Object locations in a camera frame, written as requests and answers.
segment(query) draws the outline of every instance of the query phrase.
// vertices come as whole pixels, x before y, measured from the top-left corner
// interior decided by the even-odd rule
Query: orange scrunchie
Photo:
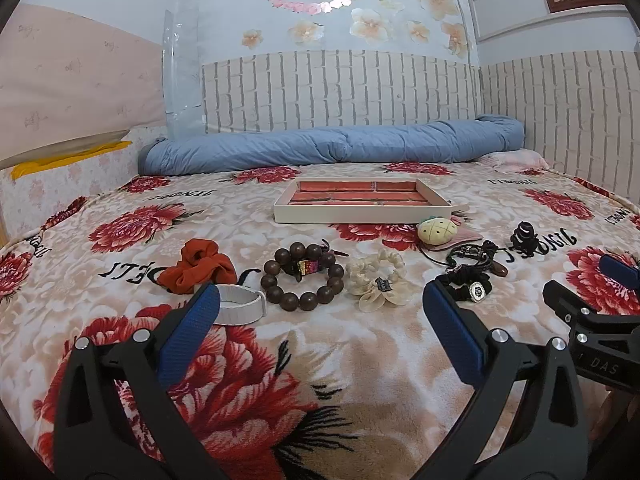
[[[191,294],[194,285],[212,281],[235,285],[238,276],[226,254],[218,252],[213,240],[193,238],[180,251],[182,259],[175,267],[164,270],[157,278],[159,285],[175,294]]]

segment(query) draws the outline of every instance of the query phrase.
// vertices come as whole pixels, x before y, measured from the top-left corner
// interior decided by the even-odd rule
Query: blue gripper pad
[[[600,258],[598,268],[601,273],[616,280],[620,285],[631,290],[640,289],[640,270],[637,267],[630,267],[613,256],[605,254]]]
[[[220,292],[213,284],[203,285],[198,297],[166,343],[162,345],[156,376],[166,390],[179,383],[202,341],[220,312]]]
[[[422,307],[460,380],[478,389],[484,383],[484,354],[460,319],[456,303],[450,304],[434,281],[424,287]]]

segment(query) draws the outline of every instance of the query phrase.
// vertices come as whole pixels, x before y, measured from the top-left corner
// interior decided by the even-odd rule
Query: floral blanket
[[[52,465],[56,399],[75,338],[122,341],[153,328],[188,296],[156,277],[191,238],[209,238],[238,273],[262,267],[280,247],[318,243],[364,257],[401,251],[415,293],[407,306],[366,314],[346,291],[312,312],[268,307],[240,328],[214,326],[184,381],[170,395],[206,449],[234,480],[407,479],[462,412],[472,391],[453,371],[422,311],[420,292],[443,267],[417,250],[405,224],[288,225],[273,203],[301,176],[419,176],[463,210],[454,217],[501,247],[521,221],[542,241],[535,257],[498,253],[509,273],[492,277],[479,304],[464,304],[489,327],[544,344],[567,327],[542,300],[555,279],[609,314],[640,314],[635,295],[598,271],[604,251],[637,261],[638,209],[585,182],[550,171],[497,173],[473,163],[335,164],[236,174],[136,178],[119,190],[79,198],[39,232],[0,255],[0,399],[27,441]],[[623,253],[620,248],[632,251]],[[445,253],[432,253],[443,260]],[[346,258],[338,258],[345,264]],[[258,286],[252,273],[249,286]],[[286,291],[316,290],[324,277]],[[591,414],[604,389],[582,381]],[[123,404],[142,449],[159,457],[126,383]],[[521,390],[514,388],[485,454],[505,437]]]

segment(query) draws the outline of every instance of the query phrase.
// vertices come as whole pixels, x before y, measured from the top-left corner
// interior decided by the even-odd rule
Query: yellow tape
[[[14,180],[18,180],[20,177],[38,173],[39,171],[52,170],[53,168],[61,168],[62,166],[68,166],[74,162],[91,158],[92,156],[101,155],[103,153],[115,152],[126,148],[131,144],[130,140],[121,140],[119,142],[109,142],[100,146],[95,146],[83,152],[75,153],[73,155],[64,156],[50,156],[47,158],[41,158],[32,162],[23,162],[14,166],[11,172],[11,176]]]

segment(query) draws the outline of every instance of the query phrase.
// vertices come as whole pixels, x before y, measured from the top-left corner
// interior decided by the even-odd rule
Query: brown wooden bead
[[[305,257],[306,247],[301,242],[293,242],[289,248],[289,253],[294,260],[301,260]]]
[[[316,262],[322,256],[322,249],[318,244],[309,244],[306,248],[306,257],[312,262]]]
[[[334,298],[334,292],[326,285],[321,286],[316,292],[319,303],[327,304],[331,303]]]
[[[264,272],[276,276],[280,272],[280,264],[276,260],[269,260],[264,264]]]
[[[342,281],[342,278],[334,276],[326,280],[326,286],[328,286],[334,294],[340,294],[344,289],[344,282]]]
[[[265,274],[260,279],[260,286],[264,290],[269,290],[272,286],[276,286],[278,284],[278,279],[271,274]]]
[[[318,306],[318,297],[312,292],[305,292],[302,296],[300,296],[298,306],[302,310],[306,310],[307,312],[309,312],[315,309],[316,306]]]
[[[344,276],[344,269],[340,264],[333,264],[329,267],[327,273],[329,278],[342,278]]]
[[[324,268],[331,267],[335,263],[335,254],[333,253],[324,253],[320,256],[320,265]]]
[[[267,289],[267,300],[269,300],[270,303],[280,303],[283,295],[284,290],[277,285]]]
[[[291,261],[291,254],[286,249],[278,249],[273,256],[281,265],[287,265]]]
[[[280,300],[280,306],[287,312],[293,312],[298,308],[298,297],[293,292],[286,292]]]

